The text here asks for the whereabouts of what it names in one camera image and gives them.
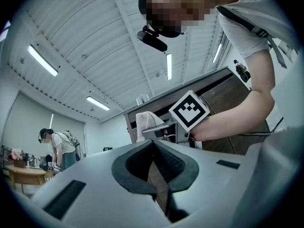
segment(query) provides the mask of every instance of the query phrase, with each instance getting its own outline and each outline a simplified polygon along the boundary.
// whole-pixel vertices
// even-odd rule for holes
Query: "wooden table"
[[[19,168],[13,165],[8,165],[5,169],[9,171],[13,189],[16,189],[16,183],[20,183],[22,193],[24,193],[23,184],[43,185],[45,183],[44,175],[46,172],[42,169]]]

